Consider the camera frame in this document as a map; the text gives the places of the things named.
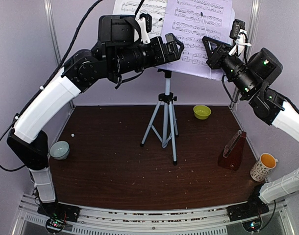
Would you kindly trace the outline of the lavender bottom paper sheet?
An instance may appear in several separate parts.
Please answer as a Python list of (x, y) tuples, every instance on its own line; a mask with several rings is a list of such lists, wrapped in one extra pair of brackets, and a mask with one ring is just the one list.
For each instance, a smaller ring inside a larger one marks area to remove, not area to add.
[(220, 80), (222, 70), (207, 65), (204, 36), (228, 43), (234, 20), (230, 0), (170, 0), (167, 2), (162, 34), (173, 33), (184, 44), (181, 58), (161, 68)]

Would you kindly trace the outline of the sheet music page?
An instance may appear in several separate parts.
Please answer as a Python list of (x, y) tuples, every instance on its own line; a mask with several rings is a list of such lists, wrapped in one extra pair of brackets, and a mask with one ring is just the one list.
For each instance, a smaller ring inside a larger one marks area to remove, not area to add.
[[(140, 2), (140, 0), (116, 0), (113, 14), (134, 15)], [(167, 0), (145, 0), (139, 9), (137, 18), (142, 13), (149, 14), (152, 17), (152, 28), (149, 33), (150, 38), (161, 36), (166, 7)]]

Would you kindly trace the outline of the white perforated music stand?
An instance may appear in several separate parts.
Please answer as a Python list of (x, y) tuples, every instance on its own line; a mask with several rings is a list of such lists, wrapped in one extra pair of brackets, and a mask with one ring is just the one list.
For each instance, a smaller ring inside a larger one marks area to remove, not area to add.
[[(159, 69), (159, 71), (165, 74), (165, 92), (158, 96), (158, 102), (140, 143), (140, 146), (143, 147), (150, 130), (153, 130), (157, 135), (163, 148), (167, 147), (168, 142), (171, 141), (174, 165), (177, 165), (175, 138), (178, 137), (178, 129), (173, 104), (173, 102), (176, 101), (176, 97), (170, 92), (172, 72), (179, 72), (211, 80), (219, 80), (223, 74), (219, 69), (210, 69), (206, 64), (206, 52), (201, 51), (204, 47), (202, 43), (203, 35), (209, 36), (210, 33), (215, 34), (217, 32), (215, 29), (209, 27), (211, 25), (211, 23), (208, 22), (210, 17), (204, 15), (202, 12), (195, 12), (194, 15), (191, 16), (185, 13), (184, 16), (187, 18), (186, 22), (175, 20), (172, 24), (173, 29), (178, 29), (179, 31), (176, 37), (184, 43), (184, 51), (182, 52), (180, 60), (169, 63)], [(153, 125), (161, 103), (164, 104), (162, 135), (157, 132)]]

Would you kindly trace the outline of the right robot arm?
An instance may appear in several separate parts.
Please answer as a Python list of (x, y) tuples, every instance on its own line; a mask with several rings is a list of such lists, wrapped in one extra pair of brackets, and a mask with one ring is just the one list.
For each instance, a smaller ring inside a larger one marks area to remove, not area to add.
[[(255, 115), (299, 142), (299, 109), (286, 96), (270, 88), (282, 73), (283, 65), (267, 48), (263, 47), (249, 60), (238, 57), (239, 49), (222, 41), (204, 36), (202, 38), (207, 65), (222, 69), (229, 82), (241, 93), (241, 100), (247, 100)], [(248, 216), (256, 215), (263, 205), (299, 191), (299, 168), (270, 183), (254, 188), (244, 205)]]

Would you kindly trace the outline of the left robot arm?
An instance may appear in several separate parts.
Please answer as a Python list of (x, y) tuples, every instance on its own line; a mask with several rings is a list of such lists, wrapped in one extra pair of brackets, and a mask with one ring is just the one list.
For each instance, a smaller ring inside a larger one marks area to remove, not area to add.
[(145, 69), (180, 59), (184, 44), (174, 34), (150, 38), (150, 31), (149, 14), (101, 16), (95, 45), (74, 55), (65, 53), (46, 83), (3, 133), (8, 146), (31, 173), (39, 200), (52, 217), (59, 217), (63, 206), (57, 202), (43, 127), (100, 79), (119, 87), (125, 83), (125, 73), (134, 71), (140, 76)]

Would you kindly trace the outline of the lime green bowl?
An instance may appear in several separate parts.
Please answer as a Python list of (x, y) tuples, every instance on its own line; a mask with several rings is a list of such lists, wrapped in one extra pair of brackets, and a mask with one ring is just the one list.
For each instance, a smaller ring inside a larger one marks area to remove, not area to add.
[(212, 111), (205, 105), (196, 105), (193, 107), (194, 116), (200, 120), (206, 120), (211, 115)]

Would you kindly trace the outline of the brown wooden metronome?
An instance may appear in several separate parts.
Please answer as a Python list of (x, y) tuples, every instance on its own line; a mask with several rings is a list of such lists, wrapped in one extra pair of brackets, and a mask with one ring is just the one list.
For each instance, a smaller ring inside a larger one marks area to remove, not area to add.
[(243, 158), (243, 149), (247, 133), (238, 130), (232, 139), (225, 145), (218, 157), (218, 166), (237, 171)]

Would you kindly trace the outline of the patterned yellow-lined mug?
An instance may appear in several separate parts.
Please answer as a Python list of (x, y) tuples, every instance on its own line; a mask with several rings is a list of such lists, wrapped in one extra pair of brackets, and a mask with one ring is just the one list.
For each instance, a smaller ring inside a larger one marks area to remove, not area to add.
[(269, 153), (263, 153), (250, 170), (251, 178), (256, 182), (262, 182), (276, 167), (278, 159)]

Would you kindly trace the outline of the pale celadon bowl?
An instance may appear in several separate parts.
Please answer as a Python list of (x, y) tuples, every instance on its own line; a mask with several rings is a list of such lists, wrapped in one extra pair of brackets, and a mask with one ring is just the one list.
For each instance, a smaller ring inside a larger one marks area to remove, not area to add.
[(56, 160), (64, 160), (70, 152), (70, 146), (66, 141), (58, 141), (50, 148), (50, 156)]

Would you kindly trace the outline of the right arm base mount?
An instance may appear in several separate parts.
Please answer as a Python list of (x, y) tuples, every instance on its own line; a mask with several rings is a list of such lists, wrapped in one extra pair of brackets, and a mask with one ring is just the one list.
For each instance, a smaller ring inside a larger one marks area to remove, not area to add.
[(269, 212), (269, 207), (266, 205), (257, 206), (249, 205), (248, 203), (229, 206), (226, 208), (230, 221), (243, 220), (260, 214)]

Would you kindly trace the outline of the aluminium front rail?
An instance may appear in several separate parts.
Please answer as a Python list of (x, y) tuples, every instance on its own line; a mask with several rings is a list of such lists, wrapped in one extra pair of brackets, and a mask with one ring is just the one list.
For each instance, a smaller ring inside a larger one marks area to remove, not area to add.
[(61, 235), (249, 235), (250, 223), (261, 219), (260, 235), (296, 235), (285, 200), (269, 205), (266, 214), (232, 221), (226, 205), (179, 210), (120, 210), (79, 206), (76, 222)]

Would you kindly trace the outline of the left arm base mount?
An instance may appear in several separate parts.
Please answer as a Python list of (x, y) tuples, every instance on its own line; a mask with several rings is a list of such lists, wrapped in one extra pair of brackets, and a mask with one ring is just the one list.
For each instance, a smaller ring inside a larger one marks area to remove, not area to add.
[(59, 202), (40, 202), (37, 212), (63, 222), (77, 222), (80, 213), (80, 207), (66, 205)]

